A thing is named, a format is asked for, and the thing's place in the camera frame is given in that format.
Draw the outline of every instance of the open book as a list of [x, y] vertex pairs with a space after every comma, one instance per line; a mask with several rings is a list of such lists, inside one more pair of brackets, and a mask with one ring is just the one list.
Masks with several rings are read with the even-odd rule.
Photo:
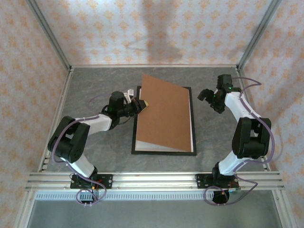
[[149, 106], [135, 118], [132, 154], [196, 155], [190, 88], [144, 75], [137, 98]]

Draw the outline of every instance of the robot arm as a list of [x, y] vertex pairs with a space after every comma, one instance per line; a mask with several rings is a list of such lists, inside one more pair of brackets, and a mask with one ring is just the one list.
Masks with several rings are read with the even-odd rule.
[[[97, 173], [96, 167], [92, 165], [84, 156], [83, 151], [87, 137], [100, 132], [108, 131], [119, 124], [120, 117], [132, 117], [139, 114], [148, 104], [144, 100], [133, 98], [133, 90], [127, 93], [113, 92], [101, 113], [95, 117], [85, 118], [83, 121], [72, 125], [61, 138], [55, 155], [83, 175], [86, 178], [94, 179], [93, 175]], [[53, 136], [51, 137], [47, 148], [52, 151], [59, 135], [74, 119], [70, 116], [62, 118]]]
[[[235, 179], [234, 173], [246, 164], [246, 160], [258, 159], [268, 152], [269, 132], [252, 114], [263, 120], [269, 128], [271, 122], [268, 118], [261, 118], [247, 103], [244, 95], [240, 97], [240, 92], [240, 88], [232, 85], [231, 75], [220, 75], [215, 92], [204, 89], [198, 96], [199, 100], [206, 100], [210, 107], [220, 114], [227, 106], [238, 122], [232, 140], [232, 151], [215, 165], [210, 176], [197, 177], [205, 186], [231, 188]], [[241, 98], [250, 111], [244, 107]]]

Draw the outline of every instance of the gray mat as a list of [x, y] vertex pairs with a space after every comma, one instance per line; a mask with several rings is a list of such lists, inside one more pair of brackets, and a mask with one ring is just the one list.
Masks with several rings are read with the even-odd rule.
[[[136, 90], [143, 74], [192, 89], [197, 156], [132, 155], [133, 119], [111, 131], [89, 136], [85, 155], [98, 171], [211, 171], [214, 165], [231, 151], [231, 141], [237, 122], [226, 108], [216, 113], [207, 102], [197, 99], [201, 90], [214, 90], [217, 76], [231, 74], [234, 68], [76, 68], [72, 74], [62, 116], [87, 117], [100, 112], [108, 104], [113, 91]], [[87, 108], [88, 101], [96, 96]], [[47, 171], [68, 171], [61, 164], [49, 163]], [[248, 164], [242, 171], [262, 171], [262, 165]]]
[[[240, 197], [232, 194], [231, 202]], [[224, 207], [202, 200], [35, 201], [28, 228], [281, 228], [271, 191], [253, 191]]]

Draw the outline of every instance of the wall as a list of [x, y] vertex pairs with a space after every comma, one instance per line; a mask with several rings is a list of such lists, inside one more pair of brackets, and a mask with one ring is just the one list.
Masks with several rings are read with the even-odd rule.
[[0, 227], [10, 228], [67, 73], [24, 0], [1, 2], [0, 39]]
[[250, 101], [273, 123], [276, 167], [281, 171], [298, 226], [304, 224], [304, 2], [283, 1], [244, 68], [262, 86]]
[[37, 0], [68, 61], [236, 64], [271, 0]]

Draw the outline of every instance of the brown book cover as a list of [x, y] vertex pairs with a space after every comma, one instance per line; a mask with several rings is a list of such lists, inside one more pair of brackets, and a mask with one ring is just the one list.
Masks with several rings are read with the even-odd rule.
[[144, 75], [140, 99], [149, 106], [138, 116], [136, 140], [191, 152], [189, 90]]

